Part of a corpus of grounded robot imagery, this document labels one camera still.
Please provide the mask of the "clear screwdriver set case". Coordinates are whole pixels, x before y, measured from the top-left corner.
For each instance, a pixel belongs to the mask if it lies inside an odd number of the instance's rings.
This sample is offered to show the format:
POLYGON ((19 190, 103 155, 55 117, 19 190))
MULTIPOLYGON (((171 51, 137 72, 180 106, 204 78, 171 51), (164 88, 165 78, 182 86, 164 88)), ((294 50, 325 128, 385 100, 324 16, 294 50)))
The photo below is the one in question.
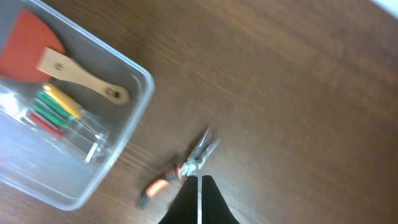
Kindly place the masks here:
POLYGON ((89 163, 107 153, 109 129, 54 85, 18 90, 1 85, 1 111, 89 163))

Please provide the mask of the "orange black needle-nose pliers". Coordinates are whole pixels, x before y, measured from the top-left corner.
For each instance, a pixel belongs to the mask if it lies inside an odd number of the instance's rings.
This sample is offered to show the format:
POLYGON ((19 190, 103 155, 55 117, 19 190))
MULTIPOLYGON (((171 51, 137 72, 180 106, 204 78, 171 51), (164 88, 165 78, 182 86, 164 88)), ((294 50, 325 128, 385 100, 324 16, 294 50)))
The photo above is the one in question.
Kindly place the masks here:
POLYGON ((173 163, 144 187, 139 197, 138 207, 145 209, 150 199, 154 198, 172 182, 185 180, 189 176, 196 175, 219 143, 220 140, 213 138, 211 131, 207 129, 182 164, 173 163))

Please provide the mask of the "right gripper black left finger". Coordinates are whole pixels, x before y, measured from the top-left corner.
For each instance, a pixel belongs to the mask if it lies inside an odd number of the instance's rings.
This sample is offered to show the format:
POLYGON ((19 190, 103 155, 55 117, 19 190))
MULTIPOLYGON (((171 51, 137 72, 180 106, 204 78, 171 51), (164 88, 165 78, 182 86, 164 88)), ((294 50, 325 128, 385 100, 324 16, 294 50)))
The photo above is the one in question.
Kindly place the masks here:
POLYGON ((159 224, 197 224, 198 177, 189 176, 159 224))

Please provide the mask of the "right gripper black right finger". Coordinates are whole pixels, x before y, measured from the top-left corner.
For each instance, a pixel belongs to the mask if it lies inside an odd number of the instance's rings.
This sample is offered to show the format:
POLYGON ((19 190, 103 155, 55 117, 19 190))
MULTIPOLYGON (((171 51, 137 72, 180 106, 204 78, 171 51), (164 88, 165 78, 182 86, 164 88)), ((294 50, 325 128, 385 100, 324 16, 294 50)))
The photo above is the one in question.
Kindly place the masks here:
POLYGON ((202 177, 201 211, 202 224, 239 224, 210 175, 202 177))

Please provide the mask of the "orange scraper with wooden handle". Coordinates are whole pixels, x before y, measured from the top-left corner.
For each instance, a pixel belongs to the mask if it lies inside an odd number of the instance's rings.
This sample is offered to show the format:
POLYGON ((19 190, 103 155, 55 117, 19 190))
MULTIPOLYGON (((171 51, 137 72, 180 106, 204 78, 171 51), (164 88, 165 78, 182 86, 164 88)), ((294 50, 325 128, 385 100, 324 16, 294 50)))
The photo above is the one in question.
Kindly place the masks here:
POLYGON ((1 53, 1 76, 27 83, 45 83, 56 78, 89 88, 117 105, 130 101, 125 88, 97 78, 67 57, 53 31, 25 9, 20 11, 1 53))

